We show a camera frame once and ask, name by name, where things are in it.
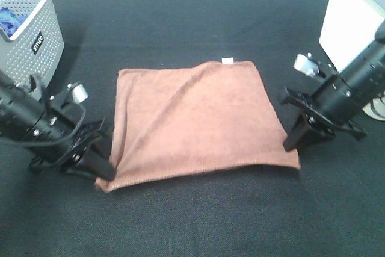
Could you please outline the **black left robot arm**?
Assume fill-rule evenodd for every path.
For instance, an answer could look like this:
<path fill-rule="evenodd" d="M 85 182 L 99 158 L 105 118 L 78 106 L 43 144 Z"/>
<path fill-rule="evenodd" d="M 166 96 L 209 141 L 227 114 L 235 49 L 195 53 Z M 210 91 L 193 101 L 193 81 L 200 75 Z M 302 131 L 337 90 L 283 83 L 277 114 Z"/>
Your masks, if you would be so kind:
<path fill-rule="evenodd" d="M 105 120 L 84 123 L 81 83 L 69 84 L 55 96 L 48 94 L 41 77 L 31 75 L 31 90 L 39 100 L 1 73 L 1 143 L 30 150 L 33 172 L 54 167 L 62 173 L 112 181 L 116 168 L 103 154 L 109 139 Z"/>

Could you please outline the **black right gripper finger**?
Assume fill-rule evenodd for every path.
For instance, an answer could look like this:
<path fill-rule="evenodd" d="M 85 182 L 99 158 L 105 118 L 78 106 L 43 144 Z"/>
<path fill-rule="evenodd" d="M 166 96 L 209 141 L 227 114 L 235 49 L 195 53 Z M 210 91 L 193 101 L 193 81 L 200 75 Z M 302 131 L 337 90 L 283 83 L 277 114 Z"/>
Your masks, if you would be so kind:
<path fill-rule="evenodd" d="M 302 142 L 303 137 L 307 133 L 307 122 L 304 120 L 304 117 L 298 117 L 293 128 L 288 133 L 285 141 L 283 142 L 283 147 L 285 151 L 290 152 L 298 147 Z"/>

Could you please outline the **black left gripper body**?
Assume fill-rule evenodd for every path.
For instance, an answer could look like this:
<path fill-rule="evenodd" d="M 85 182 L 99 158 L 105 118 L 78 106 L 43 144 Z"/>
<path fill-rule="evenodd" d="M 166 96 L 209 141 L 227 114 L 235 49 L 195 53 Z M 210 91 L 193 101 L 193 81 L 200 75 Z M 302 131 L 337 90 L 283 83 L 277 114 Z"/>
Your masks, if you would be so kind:
<path fill-rule="evenodd" d="M 81 176 L 95 176 L 85 167 L 85 154 L 89 150 L 98 153 L 108 161 L 109 123 L 105 119 L 81 125 L 75 136 L 60 144 L 35 147 L 35 153 L 28 168 L 34 173 L 53 168 L 61 173 Z"/>

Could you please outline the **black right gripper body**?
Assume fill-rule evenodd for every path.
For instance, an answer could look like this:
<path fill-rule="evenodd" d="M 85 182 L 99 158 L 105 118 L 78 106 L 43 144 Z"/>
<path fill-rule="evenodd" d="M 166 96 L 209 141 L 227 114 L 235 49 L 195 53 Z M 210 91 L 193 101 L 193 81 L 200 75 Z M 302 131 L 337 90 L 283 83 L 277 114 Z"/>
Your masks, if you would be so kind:
<path fill-rule="evenodd" d="M 316 108 L 314 101 L 308 94 L 284 88 L 280 103 L 297 107 L 299 109 L 297 119 L 298 117 L 304 117 L 307 122 L 307 133 L 297 149 L 332 141 L 337 131 L 349 133 L 356 140 L 361 140 L 367 136 L 366 131 L 352 120 L 340 125 L 326 117 L 325 114 L 321 113 L 320 109 Z"/>

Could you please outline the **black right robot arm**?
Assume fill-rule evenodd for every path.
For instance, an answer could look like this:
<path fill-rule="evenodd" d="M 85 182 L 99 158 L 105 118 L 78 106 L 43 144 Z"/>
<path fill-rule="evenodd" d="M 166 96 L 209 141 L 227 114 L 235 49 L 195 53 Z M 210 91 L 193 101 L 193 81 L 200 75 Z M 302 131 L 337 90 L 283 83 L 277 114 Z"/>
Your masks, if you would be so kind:
<path fill-rule="evenodd" d="M 352 119 L 384 93 L 384 25 L 377 28 L 373 41 L 341 72 L 332 64 L 315 60 L 311 54 L 298 54 L 294 69 L 321 85 L 311 94 L 284 89 L 280 103 L 299 109 L 283 142 L 285 151 L 332 140 L 337 131 L 361 140 L 367 133 Z"/>

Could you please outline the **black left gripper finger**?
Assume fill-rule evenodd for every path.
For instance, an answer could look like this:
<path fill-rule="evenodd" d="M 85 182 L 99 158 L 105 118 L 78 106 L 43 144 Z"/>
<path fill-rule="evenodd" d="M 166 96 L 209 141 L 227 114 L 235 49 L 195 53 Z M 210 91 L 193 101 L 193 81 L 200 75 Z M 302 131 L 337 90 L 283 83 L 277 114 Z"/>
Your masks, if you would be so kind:
<path fill-rule="evenodd" d="M 116 168 L 93 150 L 89 150 L 85 154 L 85 167 L 97 177 L 115 179 Z"/>

